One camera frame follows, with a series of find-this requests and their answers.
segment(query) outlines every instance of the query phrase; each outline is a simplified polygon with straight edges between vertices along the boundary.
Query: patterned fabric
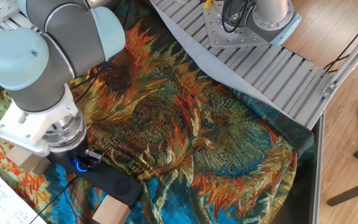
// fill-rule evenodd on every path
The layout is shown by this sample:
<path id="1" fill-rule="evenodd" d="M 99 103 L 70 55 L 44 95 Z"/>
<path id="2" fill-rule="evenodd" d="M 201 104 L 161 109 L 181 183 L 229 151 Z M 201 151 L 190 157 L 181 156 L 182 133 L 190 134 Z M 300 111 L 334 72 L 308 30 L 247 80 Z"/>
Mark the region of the patterned fabric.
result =
<path id="1" fill-rule="evenodd" d="M 78 103 L 89 143 L 144 186 L 127 223 L 269 223 L 313 135 L 200 71 L 149 7 L 135 4 L 128 24 L 125 49 Z M 2 92 L 0 119 L 9 104 Z M 10 148 L 0 140 L 0 175 L 36 211 L 74 178 L 56 164 L 27 173 L 6 159 Z M 69 190 L 77 221 L 93 223 L 106 194 L 81 178 Z M 75 223 L 64 197 L 43 217 Z"/>

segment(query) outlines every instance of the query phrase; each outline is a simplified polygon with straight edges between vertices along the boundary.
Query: blue led light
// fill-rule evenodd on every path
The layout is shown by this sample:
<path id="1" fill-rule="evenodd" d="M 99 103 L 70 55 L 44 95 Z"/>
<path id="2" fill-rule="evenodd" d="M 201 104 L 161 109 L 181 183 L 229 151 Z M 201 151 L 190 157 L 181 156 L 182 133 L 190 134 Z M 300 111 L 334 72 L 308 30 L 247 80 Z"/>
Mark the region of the blue led light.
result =
<path id="1" fill-rule="evenodd" d="M 76 167 L 77 167 L 77 170 L 80 171 L 80 172 L 86 172 L 87 171 L 86 169 L 81 169 L 80 168 L 80 162 L 77 162 Z"/>

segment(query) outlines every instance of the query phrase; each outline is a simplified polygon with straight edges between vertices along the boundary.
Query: wooden block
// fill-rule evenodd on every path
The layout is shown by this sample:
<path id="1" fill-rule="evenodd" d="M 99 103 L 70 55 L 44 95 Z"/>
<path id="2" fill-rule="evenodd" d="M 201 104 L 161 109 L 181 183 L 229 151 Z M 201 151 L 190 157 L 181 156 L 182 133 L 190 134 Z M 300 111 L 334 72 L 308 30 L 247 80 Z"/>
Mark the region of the wooden block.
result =
<path id="1" fill-rule="evenodd" d="M 44 174 L 45 170 L 48 168 L 49 165 L 50 165 L 49 159 L 41 157 L 41 161 L 34 167 L 32 172 L 40 177 Z"/>
<path id="2" fill-rule="evenodd" d="M 100 224 L 123 224 L 130 212 L 126 204 L 107 195 L 92 219 Z"/>
<path id="3" fill-rule="evenodd" d="M 14 146 L 6 154 L 6 157 L 27 172 L 31 172 L 42 160 L 41 157 L 17 146 Z"/>
<path id="4" fill-rule="evenodd" d="M 33 172 L 37 176 L 41 176 L 50 164 L 47 158 L 39 157 L 17 146 L 14 146 L 6 157 L 25 171 Z"/>

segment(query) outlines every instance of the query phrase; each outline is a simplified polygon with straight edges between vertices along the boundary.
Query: gray robot arm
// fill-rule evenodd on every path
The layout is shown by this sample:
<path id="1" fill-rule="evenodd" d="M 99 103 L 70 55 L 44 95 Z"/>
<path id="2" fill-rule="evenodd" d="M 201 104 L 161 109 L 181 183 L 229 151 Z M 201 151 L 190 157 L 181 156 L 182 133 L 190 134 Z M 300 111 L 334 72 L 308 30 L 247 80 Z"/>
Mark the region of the gray robot arm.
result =
<path id="1" fill-rule="evenodd" d="M 67 83 L 121 51 L 118 18 L 85 0 L 18 0 L 40 29 L 0 33 L 0 85 L 12 104 L 0 138 L 39 156 L 68 152 L 86 141 L 86 125 Z"/>

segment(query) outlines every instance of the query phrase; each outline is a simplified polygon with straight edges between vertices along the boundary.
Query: metal rail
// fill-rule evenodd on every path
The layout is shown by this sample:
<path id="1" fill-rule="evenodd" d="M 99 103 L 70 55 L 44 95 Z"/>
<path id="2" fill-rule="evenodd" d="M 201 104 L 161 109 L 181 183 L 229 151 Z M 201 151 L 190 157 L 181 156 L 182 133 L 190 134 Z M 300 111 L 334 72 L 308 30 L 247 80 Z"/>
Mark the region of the metal rail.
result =
<path id="1" fill-rule="evenodd" d="M 335 76 L 332 77 L 327 87 L 321 93 L 324 97 L 330 98 L 338 88 L 338 86 L 345 80 L 353 69 L 358 65 L 358 44 L 350 53 L 343 65 L 338 69 Z"/>

